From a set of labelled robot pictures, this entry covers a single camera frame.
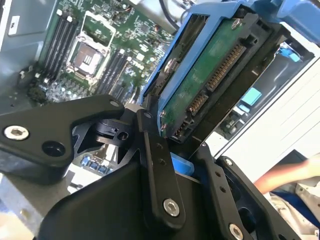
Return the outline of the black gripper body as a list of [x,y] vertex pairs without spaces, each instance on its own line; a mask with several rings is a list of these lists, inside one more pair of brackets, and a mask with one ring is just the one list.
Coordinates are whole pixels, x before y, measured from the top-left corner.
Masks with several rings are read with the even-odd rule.
[[207,147],[193,157],[195,179],[175,173],[167,141],[146,112],[120,167],[60,200],[46,215],[40,240],[219,239],[215,180]]

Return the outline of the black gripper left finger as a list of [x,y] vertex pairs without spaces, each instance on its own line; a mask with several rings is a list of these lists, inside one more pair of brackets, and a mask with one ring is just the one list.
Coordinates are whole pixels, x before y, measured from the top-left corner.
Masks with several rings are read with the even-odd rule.
[[0,171],[53,185],[74,158],[99,147],[99,138],[123,149],[118,166],[138,162],[147,224],[179,230],[186,213],[167,141],[159,134],[158,101],[129,112],[110,95],[53,103],[0,117]]

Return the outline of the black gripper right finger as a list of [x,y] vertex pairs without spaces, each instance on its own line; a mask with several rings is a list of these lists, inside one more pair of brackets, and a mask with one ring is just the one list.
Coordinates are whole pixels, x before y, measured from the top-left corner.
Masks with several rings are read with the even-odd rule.
[[228,157],[214,159],[208,145],[195,152],[195,174],[218,240],[298,240],[300,237]]

